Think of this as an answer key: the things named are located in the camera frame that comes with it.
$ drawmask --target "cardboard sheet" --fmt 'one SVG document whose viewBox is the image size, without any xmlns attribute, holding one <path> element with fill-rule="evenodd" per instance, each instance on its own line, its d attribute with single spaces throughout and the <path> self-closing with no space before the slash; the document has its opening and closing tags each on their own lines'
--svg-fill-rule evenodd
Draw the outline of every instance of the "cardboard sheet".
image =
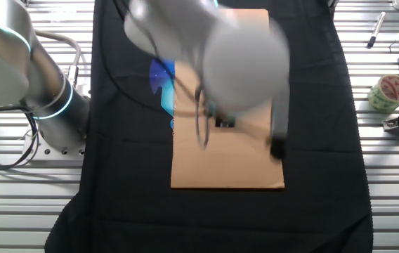
<svg viewBox="0 0 399 253">
<path fill-rule="evenodd" d="M 230 14 L 258 18 L 268 27 L 266 10 L 235 10 Z M 193 70 L 177 62 L 175 71 L 194 94 L 199 81 Z M 196 135 L 195 104 L 179 84 L 175 90 L 172 188 L 284 188 L 281 161 L 270 156 L 266 142 L 270 135 L 271 103 L 238 117 L 233 128 L 215 127 L 215 119 L 209 119 L 209 143 L 203 150 Z M 202 138 L 205 120 L 202 115 Z"/>
</svg>

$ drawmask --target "pen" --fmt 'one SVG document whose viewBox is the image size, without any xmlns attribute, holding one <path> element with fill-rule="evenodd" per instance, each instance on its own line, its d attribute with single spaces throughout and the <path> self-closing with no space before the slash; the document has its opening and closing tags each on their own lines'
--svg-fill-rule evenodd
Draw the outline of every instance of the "pen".
<svg viewBox="0 0 399 253">
<path fill-rule="evenodd" d="M 376 37 L 377 37 L 379 31 L 381 30 L 381 26 L 382 26 L 382 23 L 384 22 L 385 15 L 386 15 L 386 13 L 382 12 L 381 15 L 379 16 L 379 19 L 377 20 L 376 27 L 374 28 L 374 31 L 371 34 L 371 39 L 369 39 L 369 42 L 368 42 L 368 45 L 367 45 L 368 49 L 373 47 L 374 42 L 376 41 Z"/>
</svg>

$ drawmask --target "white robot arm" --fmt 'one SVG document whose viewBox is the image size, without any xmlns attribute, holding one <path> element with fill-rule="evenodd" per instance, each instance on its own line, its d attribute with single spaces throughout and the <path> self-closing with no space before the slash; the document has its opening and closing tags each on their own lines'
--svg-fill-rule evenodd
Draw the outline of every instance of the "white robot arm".
<svg viewBox="0 0 399 253">
<path fill-rule="evenodd" d="M 54 148 L 84 144 L 89 100 L 40 44 L 24 3 L 0 0 L 0 107 L 19 104 L 36 112 Z"/>
<path fill-rule="evenodd" d="M 212 0 L 131 0 L 128 11 L 127 37 L 152 55 L 190 64 L 219 111 L 244 112 L 273 99 L 272 134 L 285 138 L 289 48 L 276 22 L 267 31 Z"/>
</svg>

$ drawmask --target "tape roll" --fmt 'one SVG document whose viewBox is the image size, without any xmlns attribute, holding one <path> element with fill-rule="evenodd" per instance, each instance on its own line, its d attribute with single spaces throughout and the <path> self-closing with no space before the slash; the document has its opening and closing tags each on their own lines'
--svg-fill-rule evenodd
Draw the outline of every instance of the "tape roll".
<svg viewBox="0 0 399 253">
<path fill-rule="evenodd" d="M 388 74 L 377 82 L 368 93 L 369 103 L 378 111 L 391 113 L 399 106 L 399 76 Z"/>
</svg>

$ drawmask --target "black cloth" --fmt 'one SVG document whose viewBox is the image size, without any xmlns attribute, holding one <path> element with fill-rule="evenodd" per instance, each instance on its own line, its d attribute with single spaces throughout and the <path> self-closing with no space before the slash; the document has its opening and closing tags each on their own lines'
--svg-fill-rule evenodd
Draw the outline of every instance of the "black cloth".
<svg viewBox="0 0 399 253">
<path fill-rule="evenodd" d="M 48 253 L 368 253 L 373 229 L 346 61 L 326 0 L 221 0 L 265 8 L 292 55 L 284 190 L 172 190 L 171 116 L 149 85 L 152 58 L 96 0 L 90 132 L 79 193 Z M 103 40 L 110 73 L 100 54 Z"/>
</svg>

